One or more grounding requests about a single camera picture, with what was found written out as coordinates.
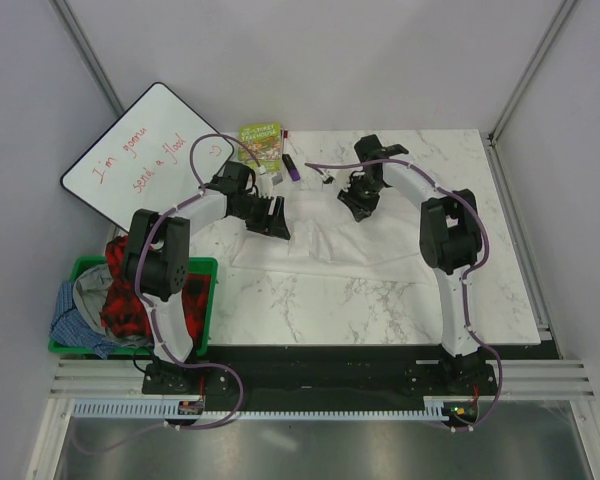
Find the white long sleeve shirt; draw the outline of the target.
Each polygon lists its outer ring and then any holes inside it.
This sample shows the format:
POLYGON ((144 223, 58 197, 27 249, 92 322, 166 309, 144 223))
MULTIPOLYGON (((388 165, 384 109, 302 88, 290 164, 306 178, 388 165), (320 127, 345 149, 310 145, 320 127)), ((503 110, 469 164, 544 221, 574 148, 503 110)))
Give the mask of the white long sleeve shirt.
POLYGON ((383 190, 376 210, 360 222, 330 186, 284 197, 290 239, 248 232, 232 259, 234 267, 435 285, 418 245, 419 212, 394 190, 383 190))

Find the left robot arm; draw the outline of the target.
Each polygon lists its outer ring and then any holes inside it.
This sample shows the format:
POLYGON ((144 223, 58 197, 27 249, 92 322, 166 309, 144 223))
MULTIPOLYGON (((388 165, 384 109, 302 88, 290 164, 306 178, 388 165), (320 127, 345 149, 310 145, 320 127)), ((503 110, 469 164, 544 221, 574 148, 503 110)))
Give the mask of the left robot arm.
POLYGON ((236 161, 226 162, 193 197, 167 212, 140 209, 132 217, 122 274, 147 311, 153 338, 144 394, 185 395, 198 385, 195 340, 183 304, 190 237, 227 216, 242 220, 252 233, 291 238, 284 198, 261 194, 256 172, 236 161))

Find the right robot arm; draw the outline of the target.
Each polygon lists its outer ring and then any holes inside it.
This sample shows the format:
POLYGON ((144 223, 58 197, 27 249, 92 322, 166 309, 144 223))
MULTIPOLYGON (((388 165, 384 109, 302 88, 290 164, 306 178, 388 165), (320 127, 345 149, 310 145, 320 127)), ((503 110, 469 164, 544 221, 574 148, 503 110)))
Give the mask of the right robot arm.
POLYGON ((470 320, 468 276, 489 258, 490 246, 469 189, 448 191, 412 163, 402 145, 384 146, 376 135, 354 144, 361 171, 349 175, 338 199, 361 222, 375 211, 380 192, 393 188, 420 211, 419 248, 438 285, 444 350, 434 370, 440 386, 453 394, 497 391, 488 349, 470 320))

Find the purple marker pen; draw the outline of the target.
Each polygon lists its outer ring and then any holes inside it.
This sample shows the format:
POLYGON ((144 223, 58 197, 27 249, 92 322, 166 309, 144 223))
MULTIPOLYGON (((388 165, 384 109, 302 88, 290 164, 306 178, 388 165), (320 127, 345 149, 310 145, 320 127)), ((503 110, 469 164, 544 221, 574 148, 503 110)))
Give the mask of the purple marker pen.
POLYGON ((285 165, 291 180, 293 182, 299 182, 301 180, 301 176, 292 157, 289 154, 283 154, 282 162, 285 165))

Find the green paperback book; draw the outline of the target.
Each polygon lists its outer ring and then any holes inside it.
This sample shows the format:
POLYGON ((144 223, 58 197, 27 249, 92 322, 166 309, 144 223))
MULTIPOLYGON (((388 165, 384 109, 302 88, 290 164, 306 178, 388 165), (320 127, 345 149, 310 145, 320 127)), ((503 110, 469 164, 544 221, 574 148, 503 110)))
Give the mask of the green paperback book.
POLYGON ((238 139, 255 154, 269 174, 281 171, 283 129, 278 122, 244 125, 238 139))

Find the green plastic bin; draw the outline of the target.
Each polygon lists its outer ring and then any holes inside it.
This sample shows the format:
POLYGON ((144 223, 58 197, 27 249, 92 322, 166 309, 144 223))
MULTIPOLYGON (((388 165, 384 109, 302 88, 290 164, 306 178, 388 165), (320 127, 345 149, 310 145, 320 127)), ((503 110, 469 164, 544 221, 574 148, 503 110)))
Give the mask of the green plastic bin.
MULTIPOLYGON (((183 289, 186 325, 196 354, 205 354, 209 338, 212 302, 217 280, 218 262, 210 257, 191 257, 189 275, 183 289)), ((85 319, 74 299, 74 287, 86 273, 109 274, 103 256, 82 256, 74 264, 70 278, 61 284, 54 318, 50 327, 48 350, 57 355, 95 355, 106 359, 112 355, 133 355, 139 343, 130 337, 111 336, 100 319, 85 319)))

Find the white whiteboard with red writing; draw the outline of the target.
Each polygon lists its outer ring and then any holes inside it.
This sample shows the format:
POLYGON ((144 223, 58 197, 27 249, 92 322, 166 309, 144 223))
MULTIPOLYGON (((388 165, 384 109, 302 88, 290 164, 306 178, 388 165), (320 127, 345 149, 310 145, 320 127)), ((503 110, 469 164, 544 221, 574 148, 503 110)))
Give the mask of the white whiteboard with red writing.
POLYGON ((151 85, 61 177, 61 185, 120 229, 134 213, 162 213, 198 192, 234 155, 165 84, 151 85))

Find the red black plaid shirt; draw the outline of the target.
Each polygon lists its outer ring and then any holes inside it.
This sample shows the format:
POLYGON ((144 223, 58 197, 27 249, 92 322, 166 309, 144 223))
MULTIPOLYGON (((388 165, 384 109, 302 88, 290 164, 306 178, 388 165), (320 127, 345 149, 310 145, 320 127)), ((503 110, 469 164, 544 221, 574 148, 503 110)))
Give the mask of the red black plaid shirt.
MULTIPOLYGON (((106 262, 113 278, 108 289, 101 322, 109 327, 116 337, 139 335, 151 336, 149 317, 132 284, 123 278, 122 262, 127 236, 118 236, 110 241, 105 250, 106 262)), ((190 273, 182 291, 182 312, 189 337, 195 348, 200 346, 206 324, 206 312, 212 277, 190 273)))

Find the grey shirt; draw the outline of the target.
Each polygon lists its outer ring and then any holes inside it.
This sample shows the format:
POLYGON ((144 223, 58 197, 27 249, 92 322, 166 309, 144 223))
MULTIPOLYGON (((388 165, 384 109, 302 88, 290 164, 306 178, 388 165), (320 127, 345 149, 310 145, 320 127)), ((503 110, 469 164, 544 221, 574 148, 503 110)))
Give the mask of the grey shirt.
POLYGON ((73 300, 77 311, 94 340, 94 350, 106 358, 115 348, 137 348, 148 344, 139 335, 116 337, 112 330, 103 326, 100 318, 113 278, 105 263, 100 263, 82 273, 73 285, 73 300))

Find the blue checked shirt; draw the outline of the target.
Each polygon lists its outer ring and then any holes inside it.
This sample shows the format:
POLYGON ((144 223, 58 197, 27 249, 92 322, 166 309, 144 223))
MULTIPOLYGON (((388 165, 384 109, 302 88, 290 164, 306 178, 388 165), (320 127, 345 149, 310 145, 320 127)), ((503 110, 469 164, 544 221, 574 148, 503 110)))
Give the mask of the blue checked shirt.
POLYGON ((48 349, 56 354, 86 352, 108 358, 120 345, 94 330, 79 312, 73 298, 73 282, 64 281, 58 290, 49 330, 48 349))

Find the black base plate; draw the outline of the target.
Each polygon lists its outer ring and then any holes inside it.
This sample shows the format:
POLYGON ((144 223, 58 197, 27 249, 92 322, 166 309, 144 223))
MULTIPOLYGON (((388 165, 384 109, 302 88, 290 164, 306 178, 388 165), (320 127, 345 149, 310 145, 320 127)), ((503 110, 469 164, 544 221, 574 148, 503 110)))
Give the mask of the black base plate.
POLYGON ((455 394, 434 374, 439 346, 218 346, 197 358, 195 390, 216 407, 420 407, 455 394))

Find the aluminium rail frame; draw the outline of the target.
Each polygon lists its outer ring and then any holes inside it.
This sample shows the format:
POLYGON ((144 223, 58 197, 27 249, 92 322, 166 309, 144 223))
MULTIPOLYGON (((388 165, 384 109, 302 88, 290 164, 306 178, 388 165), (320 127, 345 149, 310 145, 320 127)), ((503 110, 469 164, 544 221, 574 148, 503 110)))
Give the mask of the aluminium rail frame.
POLYGON ((50 395, 55 398, 138 398, 144 374, 131 360, 62 359, 50 395))

